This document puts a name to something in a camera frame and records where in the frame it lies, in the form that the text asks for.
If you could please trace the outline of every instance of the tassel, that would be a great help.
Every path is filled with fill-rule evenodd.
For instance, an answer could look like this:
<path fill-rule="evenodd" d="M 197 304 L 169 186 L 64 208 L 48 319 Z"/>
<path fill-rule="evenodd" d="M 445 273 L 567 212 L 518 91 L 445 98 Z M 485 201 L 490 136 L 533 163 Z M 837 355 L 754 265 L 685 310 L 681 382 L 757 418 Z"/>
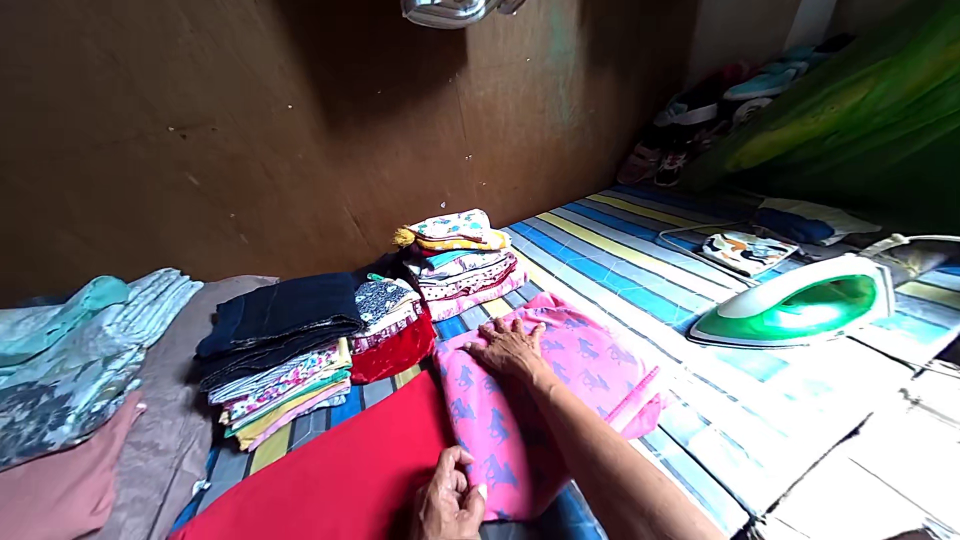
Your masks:
<path fill-rule="evenodd" d="M 414 239 L 416 238 L 417 237 L 413 234 L 413 231 L 406 228 L 400 228 L 396 230 L 396 233 L 394 233 L 394 245 L 405 248 L 414 243 Z"/>

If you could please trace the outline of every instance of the stack of folded clothes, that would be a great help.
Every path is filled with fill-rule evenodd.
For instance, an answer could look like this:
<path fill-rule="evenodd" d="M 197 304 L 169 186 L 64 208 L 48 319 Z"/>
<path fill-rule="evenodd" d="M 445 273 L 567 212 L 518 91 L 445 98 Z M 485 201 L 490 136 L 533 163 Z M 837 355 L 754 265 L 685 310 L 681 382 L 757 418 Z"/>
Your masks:
<path fill-rule="evenodd" d="M 370 274 L 356 291 L 367 327 L 350 337 L 350 380 L 374 382 L 400 373 L 433 352 L 436 334 L 420 294 L 404 280 Z"/>
<path fill-rule="evenodd" d="M 481 209 L 426 219 L 397 231 L 394 242 L 410 246 L 405 264 L 434 321 L 499 298 L 527 281 L 507 249 L 510 237 L 491 229 Z"/>
<path fill-rule="evenodd" d="M 57 306 L 0 309 L 4 538 L 75 538 L 107 521 L 147 349 L 203 286 L 164 268 L 101 276 Z"/>
<path fill-rule="evenodd" d="M 200 388 L 223 406 L 227 436 L 253 450 L 294 418 L 346 400 L 347 337 L 363 328 L 350 274 L 260 287 L 217 306 L 197 346 Z"/>
<path fill-rule="evenodd" d="M 85 441 L 140 385 L 137 373 L 201 282 L 157 270 L 103 276 L 59 306 L 0 310 L 0 470 Z"/>

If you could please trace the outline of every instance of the green fabric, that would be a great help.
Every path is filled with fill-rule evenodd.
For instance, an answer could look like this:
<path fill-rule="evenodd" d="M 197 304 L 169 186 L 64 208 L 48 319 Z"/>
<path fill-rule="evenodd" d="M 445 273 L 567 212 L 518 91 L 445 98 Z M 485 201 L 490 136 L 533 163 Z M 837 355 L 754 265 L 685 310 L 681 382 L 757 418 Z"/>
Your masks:
<path fill-rule="evenodd" d="M 960 233 L 960 0 L 916 0 L 784 92 L 684 171 L 848 209 L 902 230 Z"/>
<path fill-rule="evenodd" d="M 50 307 L 13 311 L 14 321 L 4 325 L 0 333 L 0 367 L 21 364 L 46 351 L 104 307 L 126 302 L 129 294 L 130 288 L 126 283 L 112 276 L 100 276 L 87 283 L 59 310 Z M 17 312 L 30 315 L 15 320 Z"/>

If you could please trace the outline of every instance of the pink cloth with horse print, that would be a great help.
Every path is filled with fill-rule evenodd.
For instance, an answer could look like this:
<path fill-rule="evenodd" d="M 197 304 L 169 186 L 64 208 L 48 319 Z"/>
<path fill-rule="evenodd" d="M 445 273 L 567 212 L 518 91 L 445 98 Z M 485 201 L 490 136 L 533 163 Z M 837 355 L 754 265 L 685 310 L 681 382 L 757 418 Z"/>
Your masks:
<path fill-rule="evenodd" d="M 517 317 L 528 332 L 546 323 L 543 359 L 608 425 L 625 438 L 657 426 L 660 395 L 652 381 L 659 366 L 645 365 L 601 325 L 551 294 L 539 294 L 503 320 L 510 324 Z M 469 483 L 487 484 L 484 520 L 536 517 L 560 493 L 569 473 L 529 392 L 460 349 L 469 341 L 486 344 L 470 331 L 439 343 L 434 357 L 453 432 L 476 459 L 467 467 Z"/>

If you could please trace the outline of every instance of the green curtain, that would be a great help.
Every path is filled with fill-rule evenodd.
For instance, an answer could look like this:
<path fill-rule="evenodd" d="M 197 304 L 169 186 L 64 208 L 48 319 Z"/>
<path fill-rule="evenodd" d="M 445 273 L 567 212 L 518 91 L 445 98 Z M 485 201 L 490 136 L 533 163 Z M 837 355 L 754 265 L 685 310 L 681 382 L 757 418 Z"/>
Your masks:
<path fill-rule="evenodd" d="M 848 209 L 903 232 L 960 233 L 960 0 L 916 0 L 684 171 Z"/>

